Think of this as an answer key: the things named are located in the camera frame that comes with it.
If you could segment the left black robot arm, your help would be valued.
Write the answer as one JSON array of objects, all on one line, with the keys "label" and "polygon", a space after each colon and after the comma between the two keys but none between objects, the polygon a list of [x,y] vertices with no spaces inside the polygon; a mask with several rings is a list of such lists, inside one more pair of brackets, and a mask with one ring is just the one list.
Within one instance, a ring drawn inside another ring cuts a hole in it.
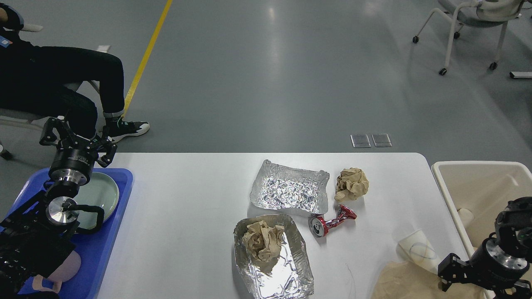
[{"label": "left black robot arm", "polygon": [[0,287],[5,298],[22,298],[20,290],[30,277],[53,274],[74,251],[75,233],[101,229],[104,209],[77,203],[74,197],[90,182],[95,163],[105,168],[113,161],[117,146],[109,131],[105,126],[101,136],[86,139],[66,120],[46,121],[39,143],[57,150],[49,178],[1,222]]}]

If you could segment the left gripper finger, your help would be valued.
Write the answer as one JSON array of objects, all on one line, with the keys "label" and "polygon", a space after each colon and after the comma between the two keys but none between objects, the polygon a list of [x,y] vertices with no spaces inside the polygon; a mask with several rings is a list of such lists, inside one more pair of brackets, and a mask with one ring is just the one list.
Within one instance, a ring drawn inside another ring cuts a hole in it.
[{"label": "left gripper finger", "polygon": [[39,144],[55,146],[58,150],[85,148],[86,139],[76,135],[67,121],[59,118],[48,118],[43,126]]},{"label": "left gripper finger", "polygon": [[117,149],[117,144],[113,143],[108,132],[102,132],[101,136],[96,135],[85,146],[85,151],[103,168],[107,168],[112,163]]}]

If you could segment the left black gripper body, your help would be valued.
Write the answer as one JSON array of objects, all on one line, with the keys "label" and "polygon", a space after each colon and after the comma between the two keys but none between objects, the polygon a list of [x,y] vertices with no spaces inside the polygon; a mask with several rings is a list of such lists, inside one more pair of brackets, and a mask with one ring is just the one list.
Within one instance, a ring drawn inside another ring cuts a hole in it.
[{"label": "left black gripper body", "polygon": [[69,181],[85,185],[91,180],[94,163],[98,157],[96,151],[85,147],[59,147],[49,169],[49,178],[53,181]]}]

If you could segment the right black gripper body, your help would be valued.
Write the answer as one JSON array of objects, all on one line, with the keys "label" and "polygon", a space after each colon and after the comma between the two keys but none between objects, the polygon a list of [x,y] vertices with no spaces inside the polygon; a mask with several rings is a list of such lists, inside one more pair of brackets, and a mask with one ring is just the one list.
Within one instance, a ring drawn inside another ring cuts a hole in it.
[{"label": "right black gripper body", "polygon": [[487,238],[469,260],[472,283],[492,291],[510,289],[530,269],[522,257],[502,250],[496,238]]}]

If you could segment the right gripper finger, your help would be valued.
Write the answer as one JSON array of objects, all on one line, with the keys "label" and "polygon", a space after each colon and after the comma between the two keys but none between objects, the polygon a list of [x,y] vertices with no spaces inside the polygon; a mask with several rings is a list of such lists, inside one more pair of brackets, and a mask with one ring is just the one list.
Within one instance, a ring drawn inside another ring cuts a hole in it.
[{"label": "right gripper finger", "polygon": [[455,253],[450,253],[437,267],[437,276],[440,278],[439,288],[446,292],[454,283],[468,284],[473,282],[470,277],[469,264],[462,261]]},{"label": "right gripper finger", "polygon": [[494,293],[494,299],[530,299],[532,297],[530,282],[515,282],[513,286],[497,289]]}]

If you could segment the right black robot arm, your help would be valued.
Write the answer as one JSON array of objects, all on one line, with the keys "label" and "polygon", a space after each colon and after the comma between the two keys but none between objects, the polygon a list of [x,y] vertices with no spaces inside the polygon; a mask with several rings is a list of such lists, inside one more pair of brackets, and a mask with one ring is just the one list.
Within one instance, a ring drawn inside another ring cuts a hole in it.
[{"label": "right black robot arm", "polygon": [[509,201],[495,220],[495,231],[469,261],[450,253],[438,265],[439,288],[454,283],[475,284],[495,293],[496,299],[530,299],[531,283],[522,277],[531,266],[531,198]]}]

